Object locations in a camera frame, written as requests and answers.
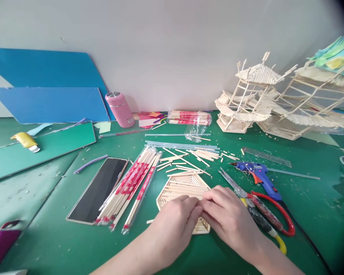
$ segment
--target cable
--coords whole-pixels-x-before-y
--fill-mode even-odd
[[[330,267],[328,266],[327,262],[325,261],[324,257],[321,255],[320,251],[316,247],[316,245],[313,243],[311,238],[307,235],[306,231],[300,226],[300,224],[297,222],[297,220],[293,217],[292,213],[289,211],[287,205],[284,203],[284,201],[279,201],[279,203],[282,205],[282,207],[287,211],[287,213],[290,215],[292,220],[297,224],[299,230],[302,232],[302,234],[307,238],[308,242],[311,244],[315,252],[317,253],[317,256],[319,256],[320,260],[324,264],[325,268],[327,269],[328,273],[331,275],[334,275],[331,271]]]

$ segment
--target hot glue gun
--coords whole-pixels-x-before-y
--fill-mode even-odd
[[[275,188],[271,180],[265,175],[265,173],[268,172],[268,169],[265,165],[254,162],[234,162],[230,164],[243,172],[252,174],[253,178],[255,179],[255,184],[261,183],[269,197],[276,201],[282,200],[282,196],[278,190]]]

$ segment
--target red-white chopstick wrapper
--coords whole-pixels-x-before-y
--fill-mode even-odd
[[[148,166],[151,163],[152,159],[154,158],[156,154],[156,150],[151,150],[150,155],[147,157],[146,160],[143,161],[140,165],[140,169],[136,170],[136,176],[129,181],[129,183],[125,186],[124,190],[121,192],[121,197],[118,206],[114,209],[114,211],[110,214],[111,218],[110,220],[113,221],[116,218],[116,215],[121,210],[123,204],[127,200],[127,197],[131,194],[131,192],[134,190],[135,186],[139,182],[140,179],[143,178],[144,173],[146,173],[146,170],[148,170]]]
[[[129,205],[131,199],[133,198],[133,196],[135,195],[136,191],[138,190],[140,184],[143,182],[146,174],[148,173],[149,169],[152,167],[152,165],[154,165],[155,160],[159,159],[159,155],[157,154],[156,156],[153,157],[152,162],[149,163],[148,167],[145,169],[142,177],[140,178],[140,180],[138,181],[138,184],[135,186],[135,188],[132,190],[132,192],[129,194],[129,196],[127,197],[126,202],[124,203],[124,205],[122,206],[120,212],[117,214],[117,217],[114,219],[114,221],[112,221],[112,223],[110,224],[109,229],[111,230],[111,232],[113,232],[115,230],[115,227],[118,223],[118,221],[121,219],[121,216],[123,215],[123,213],[125,212],[127,206]]]
[[[136,167],[139,165],[139,161],[142,158],[142,156],[145,154],[145,152],[149,149],[149,146],[146,146],[144,148],[144,150],[142,150],[142,152],[140,153],[140,155],[136,158],[136,160],[134,161],[134,164],[130,167],[130,169],[126,172],[126,174],[123,176],[122,180],[120,181],[120,183],[118,184],[118,186],[115,188],[115,191],[112,192],[108,198],[105,200],[105,202],[102,204],[102,206],[100,207],[99,211],[101,211],[101,213],[98,215],[97,219],[96,219],[96,224],[102,224],[102,218],[104,217],[104,212],[107,210],[106,206],[109,206],[109,203],[112,202],[112,200],[114,199],[116,192],[120,192],[126,182],[128,181],[128,179],[130,178],[130,176],[134,173]]]
[[[136,197],[136,201],[135,201],[135,203],[133,205],[133,208],[131,209],[129,216],[127,217],[125,225],[122,228],[121,233],[124,234],[124,235],[129,232],[130,227],[132,226],[132,223],[134,222],[136,214],[137,214],[137,212],[138,212],[138,210],[140,208],[140,205],[142,203],[142,200],[144,198],[144,194],[145,194],[146,190],[148,189],[149,184],[150,184],[150,182],[151,182],[151,180],[152,180],[152,178],[153,178],[153,176],[155,174],[156,166],[157,166],[157,164],[159,162],[160,157],[162,156],[162,152],[159,152],[158,154],[159,154],[159,157],[156,159],[153,167],[150,169],[150,171],[148,173],[148,176],[145,179],[145,182],[144,182],[143,186],[141,187],[141,190],[140,190],[138,196]]]

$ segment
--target plastic bag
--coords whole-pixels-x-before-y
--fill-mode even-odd
[[[205,113],[208,116],[204,116],[203,118],[201,116],[196,116],[194,119],[194,123],[189,124],[186,127],[185,131],[185,137],[188,140],[191,140],[193,142],[201,142],[202,140],[205,140],[206,136],[201,137],[202,134],[205,133],[207,127],[211,124],[211,115],[209,113]]]

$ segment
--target scissors blade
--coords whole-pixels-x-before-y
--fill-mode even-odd
[[[245,190],[243,190],[227,173],[226,171],[223,170],[223,168],[221,167],[221,171],[218,171],[224,178],[225,180],[233,187],[233,190],[236,192],[236,194],[239,197],[242,198],[247,198],[247,193],[245,192]]]

